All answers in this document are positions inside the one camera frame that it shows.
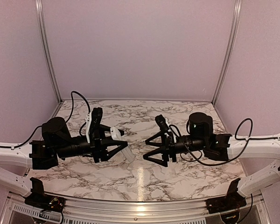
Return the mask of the white remote control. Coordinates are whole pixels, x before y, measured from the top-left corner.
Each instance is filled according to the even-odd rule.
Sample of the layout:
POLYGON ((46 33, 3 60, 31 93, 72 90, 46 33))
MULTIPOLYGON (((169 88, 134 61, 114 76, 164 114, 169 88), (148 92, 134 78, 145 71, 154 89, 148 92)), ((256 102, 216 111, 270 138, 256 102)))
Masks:
POLYGON ((119 151, 122 152, 122 154, 124 155, 124 157, 129 163, 133 162, 134 154, 132 153, 127 141, 124 138, 124 132, 122 132, 121 130, 117 129, 114 126, 111 127, 110 131, 111 131, 112 139, 118 141, 118 143, 120 144, 119 151))

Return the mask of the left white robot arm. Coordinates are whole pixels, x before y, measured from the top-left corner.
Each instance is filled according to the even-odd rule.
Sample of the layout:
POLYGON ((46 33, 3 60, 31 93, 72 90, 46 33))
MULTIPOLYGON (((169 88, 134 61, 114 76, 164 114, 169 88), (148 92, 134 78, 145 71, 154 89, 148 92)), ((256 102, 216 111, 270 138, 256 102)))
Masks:
POLYGON ((48 206, 49 196, 33 186, 34 179, 16 175, 3 169, 12 165, 33 170, 48 170, 58 166, 59 160, 75 156, 93 158, 95 163, 108 161, 128 148, 124 131, 96 121, 88 126, 86 136, 72 137, 64 118, 55 117, 41 125, 42 140, 4 146, 0 143, 0 185, 22 197, 31 199, 40 208, 48 206))

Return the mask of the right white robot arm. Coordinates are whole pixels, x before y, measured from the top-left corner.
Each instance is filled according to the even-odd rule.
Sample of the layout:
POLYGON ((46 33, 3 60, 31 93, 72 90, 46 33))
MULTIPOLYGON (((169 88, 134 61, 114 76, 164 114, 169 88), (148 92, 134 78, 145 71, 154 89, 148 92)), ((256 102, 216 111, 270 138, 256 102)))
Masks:
POLYGON ((202 151, 206 158, 215 161, 215 166, 240 157, 274 160, 262 170, 230 183, 226 196, 222 198, 226 209, 232 209, 240 198, 280 181, 280 133, 260 137, 214 134, 213 118, 202 112, 190 114, 186 124, 188 135, 177 136, 162 115, 158 115, 155 121, 160 131, 145 143, 156 149, 144 154, 143 158, 164 167, 169 160, 175 162, 177 154, 193 155, 195 151, 202 151))

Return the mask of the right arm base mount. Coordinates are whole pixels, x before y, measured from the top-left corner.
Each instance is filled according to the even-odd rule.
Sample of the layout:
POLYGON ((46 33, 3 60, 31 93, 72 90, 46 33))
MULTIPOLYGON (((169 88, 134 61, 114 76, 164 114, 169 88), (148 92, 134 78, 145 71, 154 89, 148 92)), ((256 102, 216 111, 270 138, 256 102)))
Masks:
POLYGON ((247 205, 245 197, 238 193, 240 178, 232 181, 225 196, 206 200, 206 207, 210 214, 239 209, 247 205))

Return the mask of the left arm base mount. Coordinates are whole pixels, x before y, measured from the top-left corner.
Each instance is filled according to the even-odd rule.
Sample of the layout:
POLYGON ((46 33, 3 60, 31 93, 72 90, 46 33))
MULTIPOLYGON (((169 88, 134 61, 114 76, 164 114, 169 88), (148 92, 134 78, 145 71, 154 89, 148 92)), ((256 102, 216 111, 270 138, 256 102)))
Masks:
POLYGON ((44 211, 63 212, 65 198, 48 195, 44 192, 44 186, 41 180, 34 177, 30 178, 32 182, 31 194, 25 197, 25 204, 40 208, 44 211))

